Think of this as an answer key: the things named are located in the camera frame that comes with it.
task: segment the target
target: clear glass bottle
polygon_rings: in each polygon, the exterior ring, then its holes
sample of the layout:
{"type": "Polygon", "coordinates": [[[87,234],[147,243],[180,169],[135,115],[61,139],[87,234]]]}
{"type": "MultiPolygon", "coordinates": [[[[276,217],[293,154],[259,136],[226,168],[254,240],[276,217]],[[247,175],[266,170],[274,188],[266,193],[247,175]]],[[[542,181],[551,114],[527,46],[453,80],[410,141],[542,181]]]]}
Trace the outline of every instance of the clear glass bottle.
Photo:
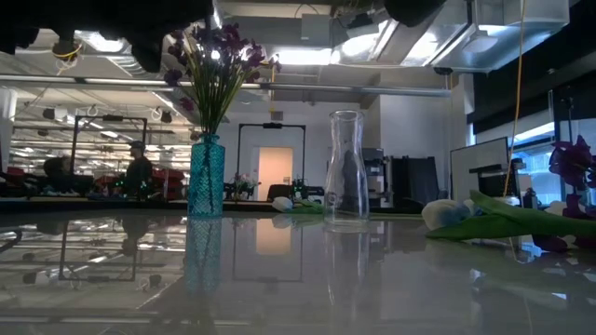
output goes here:
{"type": "Polygon", "coordinates": [[[337,111],[330,118],[333,151],[325,185],[325,222],[335,231],[365,229],[369,193],[361,145],[364,114],[337,111]]]}

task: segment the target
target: desk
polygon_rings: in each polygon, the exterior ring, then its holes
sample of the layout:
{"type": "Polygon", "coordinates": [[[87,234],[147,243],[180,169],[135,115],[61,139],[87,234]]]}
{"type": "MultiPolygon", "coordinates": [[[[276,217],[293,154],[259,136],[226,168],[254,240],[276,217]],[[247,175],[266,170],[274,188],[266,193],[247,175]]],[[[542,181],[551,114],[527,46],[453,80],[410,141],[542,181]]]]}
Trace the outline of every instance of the desk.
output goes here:
{"type": "Polygon", "coordinates": [[[9,218],[23,238],[0,253],[3,334],[593,333],[593,257],[524,245],[514,260],[507,248],[426,240],[416,217],[372,221],[365,234],[264,212],[9,218]],[[125,238],[138,239],[135,266],[125,238]]]}

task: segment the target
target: table surface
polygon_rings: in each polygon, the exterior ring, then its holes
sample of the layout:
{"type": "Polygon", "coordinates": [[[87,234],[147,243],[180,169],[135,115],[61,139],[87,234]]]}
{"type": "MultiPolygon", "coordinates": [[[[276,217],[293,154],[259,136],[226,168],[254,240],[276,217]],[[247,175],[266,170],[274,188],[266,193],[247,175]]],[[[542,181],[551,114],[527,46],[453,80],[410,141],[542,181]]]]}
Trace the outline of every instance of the table surface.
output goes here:
{"type": "Polygon", "coordinates": [[[8,223],[0,245],[16,230],[22,240],[0,253],[2,334],[596,332],[596,256],[545,253],[524,238],[515,252],[428,240],[414,217],[348,234],[318,217],[255,212],[8,223]],[[134,241],[135,258],[122,253],[134,241]]]}

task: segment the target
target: potted plant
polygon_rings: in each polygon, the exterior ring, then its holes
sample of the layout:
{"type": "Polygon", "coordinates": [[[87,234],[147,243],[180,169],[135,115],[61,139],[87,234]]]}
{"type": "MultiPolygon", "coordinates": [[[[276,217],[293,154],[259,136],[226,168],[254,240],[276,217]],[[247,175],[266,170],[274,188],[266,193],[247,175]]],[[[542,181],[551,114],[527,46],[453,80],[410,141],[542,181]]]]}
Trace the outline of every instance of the potted plant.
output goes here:
{"type": "Polygon", "coordinates": [[[222,215],[225,148],[217,143],[217,128],[243,83],[258,79],[262,68],[280,69],[277,58],[265,61],[263,48],[254,40],[240,39],[237,28],[237,24],[221,30],[195,27],[190,33],[171,34],[175,43],[168,53],[184,71],[169,70],[164,79],[178,87],[183,77],[188,78],[191,86],[183,87],[180,104],[196,116],[202,131],[191,153],[190,217],[222,215]]]}

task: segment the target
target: person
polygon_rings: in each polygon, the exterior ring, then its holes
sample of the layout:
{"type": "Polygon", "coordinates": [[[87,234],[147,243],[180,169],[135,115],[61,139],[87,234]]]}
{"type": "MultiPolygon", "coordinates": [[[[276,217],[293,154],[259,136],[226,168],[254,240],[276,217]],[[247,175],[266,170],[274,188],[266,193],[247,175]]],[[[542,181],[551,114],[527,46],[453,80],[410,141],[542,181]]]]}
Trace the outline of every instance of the person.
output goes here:
{"type": "Polygon", "coordinates": [[[127,168],[127,176],[125,178],[125,187],[129,196],[136,195],[143,184],[149,186],[151,177],[153,175],[153,165],[144,156],[145,143],[142,141],[134,141],[130,145],[130,155],[134,160],[127,168]]]}
{"type": "Polygon", "coordinates": [[[71,176],[71,158],[69,156],[49,158],[44,162],[47,184],[56,192],[69,193],[73,188],[71,176]]]}

